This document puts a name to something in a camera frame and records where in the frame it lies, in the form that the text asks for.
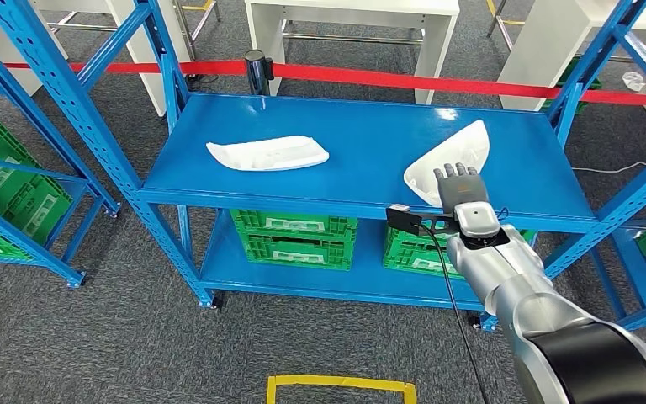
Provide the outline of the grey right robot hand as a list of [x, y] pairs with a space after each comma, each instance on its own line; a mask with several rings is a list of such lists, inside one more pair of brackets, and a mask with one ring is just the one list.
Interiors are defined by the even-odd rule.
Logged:
[[484, 181], [474, 167], [461, 162], [444, 163], [442, 168], [434, 168], [433, 173], [445, 214], [452, 214], [460, 204], [489, 201]]

